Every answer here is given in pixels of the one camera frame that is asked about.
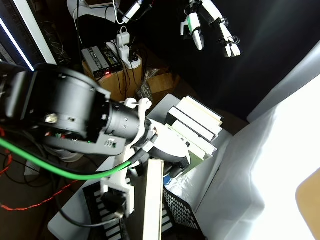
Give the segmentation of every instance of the black backdrop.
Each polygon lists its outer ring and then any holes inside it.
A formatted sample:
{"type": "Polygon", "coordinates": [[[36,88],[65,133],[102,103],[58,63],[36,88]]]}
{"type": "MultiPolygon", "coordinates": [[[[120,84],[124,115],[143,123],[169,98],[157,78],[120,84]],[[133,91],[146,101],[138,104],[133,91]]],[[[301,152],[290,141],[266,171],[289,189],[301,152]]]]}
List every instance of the black backdrop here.
{"type": "Polygon", "coordinates": [[[185,79],[206,105],[245,119],[320,40],[318,0],[215,0],[241,56],[224,58],[212,28],[202,22],[205,47],[180,38],[183,0],[155,0],[136,27],[143,41],[185,79]]]}

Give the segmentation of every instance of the green cable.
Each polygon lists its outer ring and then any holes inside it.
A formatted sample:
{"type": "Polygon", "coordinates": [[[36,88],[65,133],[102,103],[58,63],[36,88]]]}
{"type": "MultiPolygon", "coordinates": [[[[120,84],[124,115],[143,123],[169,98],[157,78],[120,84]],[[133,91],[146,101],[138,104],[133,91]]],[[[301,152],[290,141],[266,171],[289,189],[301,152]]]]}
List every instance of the green cable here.
{"type": "Polygon", "coordinates": [[[104,177],[112,175],[112,174],[128,167],[131,164],[130,161],[126,161],[126,162],[114,167],[113,169],[107,170],[105,172],[92,174],[92,175],[79,175],[79,174],[67,172],[67,171],[59,169],[58,167],[55,167],[47,162],[44,162],[44,161],[40,160],[39,158],[37,158],[36,156],[31,155],[30,153],[22,150],[21,148],[11,144],[10,142],[7,142],[3,138],[0,138],[0,146],[10,150],[11,152],[19,155],[20,157],[22,157],[26,160],[29,160],[29,161],[33,162],[34,164],[38,165],[39,167],[44,168],[44,169],[46,169],[56,175],[60,175],[60,176],[67,178],[67,179],[80,180],[80,181],[104,178],[104,177]]]}

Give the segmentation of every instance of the white table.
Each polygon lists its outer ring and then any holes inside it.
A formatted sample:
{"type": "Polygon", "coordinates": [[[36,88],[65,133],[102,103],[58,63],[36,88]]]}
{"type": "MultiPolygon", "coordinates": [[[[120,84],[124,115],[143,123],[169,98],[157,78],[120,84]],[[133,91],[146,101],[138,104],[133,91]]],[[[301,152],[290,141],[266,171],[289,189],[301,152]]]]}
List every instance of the white table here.
{"type": "MultiPolygon", "coordinates": [[[[179,99],[171,94],[165,98],[150,112],[148,118],[164,123],[168,111],[179,103],[179,99]]],[[[223,155],[226,151],[232,135],[222,130],[214,146],[218,149],[214,156],[198,165],[185,176],[183,176],[183,188],[174,187],[172,192],[187,201],[196,212],[205,196],[214,176],[219,169],[223,155]]],[[[114,157],[109,157],[99,168],[98,171],[105,171],[114,166],[114,157]]],[[[89,180],[72,196],[72,198],[63,206],[63,211],[72,219],[83,223],[90,223],[90,214],[88,211],[85,196],[82,188],[89,186],[99,180],[89,180]]],[[[48,224],[49,231],[59,240],[87,240],[89,228],[81,228],[67,222],[60,213],[57,213],[48,224]]]]}

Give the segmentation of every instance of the white fabric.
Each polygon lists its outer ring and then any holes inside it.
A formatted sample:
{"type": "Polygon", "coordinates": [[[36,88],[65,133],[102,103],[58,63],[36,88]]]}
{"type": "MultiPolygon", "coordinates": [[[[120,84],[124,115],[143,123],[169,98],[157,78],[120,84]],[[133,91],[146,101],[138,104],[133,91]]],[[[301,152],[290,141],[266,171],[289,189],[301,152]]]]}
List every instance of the white fabric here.
{"type": "Polygon", "coordinates": [[[320,76],[236,134],[196,213],[209,240],[308,240],[299,184],[320,167],[320,76]]]}
{"type": "Polygon", "coordinates": [[[320,41],[305,58],[248,115],[249,123],[285,100],[320,74],[320,41]]]}

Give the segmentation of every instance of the dark floor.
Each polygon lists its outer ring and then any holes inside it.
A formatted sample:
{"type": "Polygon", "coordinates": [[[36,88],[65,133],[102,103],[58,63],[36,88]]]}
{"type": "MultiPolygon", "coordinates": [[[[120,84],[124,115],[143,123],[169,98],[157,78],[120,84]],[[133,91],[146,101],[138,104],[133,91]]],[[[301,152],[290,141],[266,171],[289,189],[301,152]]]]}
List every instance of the dark floor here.
{"type": "MultiPolygon", "coordinates": [[[[180,99],[186,95],[190,95],[201,101],[195,91],[193,91],[193,89],[183,80],[179,83],[173,94],[180,99]]],[[[246,122],[227,112],[220,110],[216,111],[224,116],[222,127],[233,135],[247,125],[246,122]]],[[[13,157],[20,163],[25,162],[25,160],[19,158],[18,156],[14,155],[13,157]]],[[[105,160],[105,158],[101,156],[91,156],[91,158],[94,159],[98,165],[105,160]]],[[[0,164],[3,164],[4,160],[5,156],[0,155],[0,164]]],[[[85,169],[88,171],[93,171],[96,169],[96,166],[85,157],[76,163],[71,163],[69,167],[83,170],[85,169]]],[[[23,165],[13,162],[10,165],[7,173],[14,180],[24,182],[23,165]]],[[[49,182],[49,176],[44,176],[31,184],[34,186],[39,186],[49,182]]],[[[65,184],[67,183],[64,180],[60,181],[61,187],[65,184]]],[[[72,191],[76,191],[82,184],[83,182],[77,182],[72,185],[70,189],[67,189],[61,193],[59,198],[60,202],[64,204],[73,195],[72,191]]],[[[0,177],[0,190],[0,203],[10,208],[24,208],[30,205],[38,204],[53,195],[53,187],[51,183],[44,187],[34,188],[25,184],[14,183],[4,174],[0,177]]],[[[7,211],[3,208],[0,208],[0,239],[55,240],[56,238],[48,231],[47,224],[56,213],[57,208],[55,207],[54,201],[50,201],[41,206],[24,211],[7,211]]]]}

